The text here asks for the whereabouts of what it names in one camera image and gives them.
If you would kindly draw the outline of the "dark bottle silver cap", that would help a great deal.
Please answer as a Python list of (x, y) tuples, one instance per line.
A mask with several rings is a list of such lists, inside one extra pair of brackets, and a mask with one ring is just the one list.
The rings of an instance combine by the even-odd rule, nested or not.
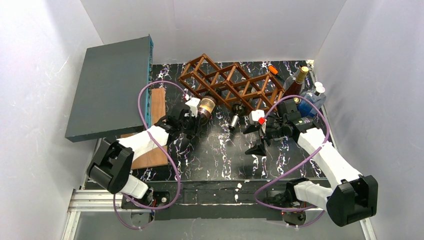
[(216, 105), (217, 100), (210, 95), (206, 95), (200, 100), (199, 106), (197, 108), (197, 113), (201, 125), (205, 125), (209, 121)]

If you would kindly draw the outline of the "dark bottle gold cap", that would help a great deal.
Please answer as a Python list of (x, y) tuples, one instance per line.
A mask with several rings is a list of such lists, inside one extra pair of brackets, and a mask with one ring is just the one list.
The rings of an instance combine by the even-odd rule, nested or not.
[(291, 85), (286, 89), (286, 91), (282, 95), (283, 97), (287, 97), (290, 95), (298, 95), (301, 93), (304, 87), (306, 76), (309, 72), (309, 68), (307, 66), (302, 66), (298, 70), (298, 75), (295, 77), (294, 82), (292, 82)]

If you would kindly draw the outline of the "clear bottle white neck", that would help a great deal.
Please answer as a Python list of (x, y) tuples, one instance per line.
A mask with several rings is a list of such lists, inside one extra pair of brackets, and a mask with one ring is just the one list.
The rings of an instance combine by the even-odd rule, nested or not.
[(306, 91), (306, 93), (312, 93), (316, 96), (319, 96), (320, 94), (323, 94), (325, 92), (325, 88), (323, 84), (319, 81), (315, 82), (313, 87)]

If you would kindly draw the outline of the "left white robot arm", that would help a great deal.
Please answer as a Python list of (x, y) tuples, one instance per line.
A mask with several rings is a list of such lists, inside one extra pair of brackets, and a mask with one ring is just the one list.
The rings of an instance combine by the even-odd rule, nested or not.
[(161, 117), (140, 133), (119, 139), (105, 138), (87, 168), (87, 175), (111, 194), (123, 193), (142, 199), (149, 185), (130, 174), (133, 161), (169, 145), (182, 133), (194, 136), (199, 124), (197, 107), (185, 106)]

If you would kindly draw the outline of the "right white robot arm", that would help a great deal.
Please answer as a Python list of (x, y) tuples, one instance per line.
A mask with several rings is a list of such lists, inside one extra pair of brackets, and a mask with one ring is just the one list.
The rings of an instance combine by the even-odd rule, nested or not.
[[(270, 113), (260, 109), (251, 111), (248, 115), (249, 126), (244, 133), (258, 131), (260, 138), (245, 154), (265, 156), (264, 144), (270, 144), (268, 134), (272, 138), (292, 138), (309, 153), (309, 156), (293, 169), (259, 188), (254, 193), (255, 202), (283, 213), (299, 213), (318, 207), (339, 227), (375, 216), (378, 203), (377, 180), (372, 175), (362, 175), (352, 167), (328, 141), (330, 133), (324, 133), (312, 117), (301, 115), (295, 98), (295, 95), (283, 97), (270, 108), (277, 110), (274, 120), (267, 120)], [(310, 159), (323, 171), (330, 187), (323, 187), (301, 177), (288, 181), (283, 193), (268, 196), (264, 200), (258, 199), (259, 193)]]

